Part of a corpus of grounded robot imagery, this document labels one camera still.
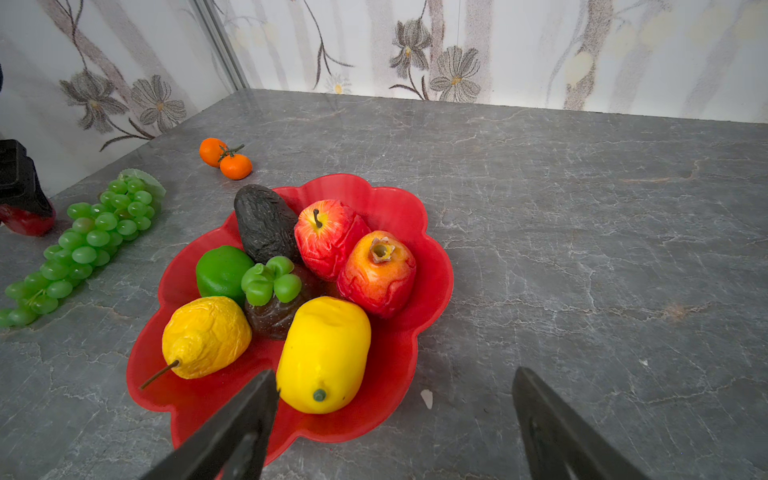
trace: apple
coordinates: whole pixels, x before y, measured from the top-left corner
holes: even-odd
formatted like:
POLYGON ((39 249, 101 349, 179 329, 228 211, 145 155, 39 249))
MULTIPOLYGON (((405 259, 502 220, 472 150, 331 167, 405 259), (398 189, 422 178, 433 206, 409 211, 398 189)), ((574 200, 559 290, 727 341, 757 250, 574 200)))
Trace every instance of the apple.
POLYGON ((357 241, 370 231, 348 205, 339 200, 320 200, 301 212, 293 234, 307 268, 326 282, 333 282, 357 241))
POLYGON ((355 245, 336 286, 366 312, 390 319, 408 302, 415 280, 411 250, 391 233, 375 230, 355 245))

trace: wall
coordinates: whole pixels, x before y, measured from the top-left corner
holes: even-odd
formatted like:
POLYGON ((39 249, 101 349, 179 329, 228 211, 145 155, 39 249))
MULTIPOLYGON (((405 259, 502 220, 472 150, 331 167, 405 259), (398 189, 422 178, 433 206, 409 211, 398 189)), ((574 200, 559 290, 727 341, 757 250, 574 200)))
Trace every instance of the wall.
POLYGON ((49 195, 230 93, 186 0, 3 0, 0 12, 0 136, 27 147, 49 195))
POLYGON ((767 0, 215 2, 255 88, 768 121, 767 0))

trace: yellow fruit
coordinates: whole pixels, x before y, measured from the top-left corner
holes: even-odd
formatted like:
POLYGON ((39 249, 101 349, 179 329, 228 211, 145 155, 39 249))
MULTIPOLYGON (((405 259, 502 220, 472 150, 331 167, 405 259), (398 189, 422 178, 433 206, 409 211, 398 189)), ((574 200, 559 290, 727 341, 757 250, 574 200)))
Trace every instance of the yellow fruit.
POLYGON ((197 379, 231 364, 250 343, 243 310, 225 296, 199 298, 176 310, 163 331, 163 357, 174 373, 197 379))
POLYGON ((280 398, 304 413, 331 413, 355 398, 366 371, 371 324, 365 311, 321 296, 296 311, 277 366, 280 398))

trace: green grape bunch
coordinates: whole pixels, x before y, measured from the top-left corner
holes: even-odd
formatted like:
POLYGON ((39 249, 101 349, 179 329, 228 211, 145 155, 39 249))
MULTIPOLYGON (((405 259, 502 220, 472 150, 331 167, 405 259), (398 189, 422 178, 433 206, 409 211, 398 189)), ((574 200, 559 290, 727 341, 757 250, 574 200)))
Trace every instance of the green grape bunch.
POLYGON ((94 269, 149 230, 164 198, 165 189, 154 177, 128 169, 109 183, 97 203, 70 205, 72 227, 45 249, 40 270, 5 288, 16 308, 0 309, 0 327, 26 326, 56 310, 94 269))

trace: flower-shaped plate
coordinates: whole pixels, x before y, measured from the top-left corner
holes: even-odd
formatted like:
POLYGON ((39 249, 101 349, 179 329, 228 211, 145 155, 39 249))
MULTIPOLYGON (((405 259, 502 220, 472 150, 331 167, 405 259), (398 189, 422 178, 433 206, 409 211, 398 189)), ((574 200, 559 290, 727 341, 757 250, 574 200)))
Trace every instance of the flower-shaped plate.
MULTIPOLYGON (((360 213, 374 230, 387 230, 413 252, 415 286, 406 307, 389 321, 371 318, 372 338, 366 373, 355 399, 326 415, 307 415, 283 400, 277 410, 266 454, 269 464, 299 436, 317 442, 346 442, 384 422, 408 391, 416 370, 417 335, 432 325, 448 305, 453 269, 448 254, 426 234, 427 213, 413 194, 393 187, 371 187, 360 177, 329 175, 302 187, 274 189, 297 213, 311 203, 338 199, 360 213)), ((165 270, 157 296, 160 310, 136 339, 127 367, 128 392, 140 406, 170 412, 170 431, 178 447, 227 403, 256 374, 277 370, 283 342, 253 337, 232 365, 200 379, 184 380, 168 373, 145 390, 139 386, 166 363, 161 352, 163 330, 180 306, 200 297, 195 266, 208 250, 231 245, 243 248, 234 212, 224 225, 187 245, 165 270)))

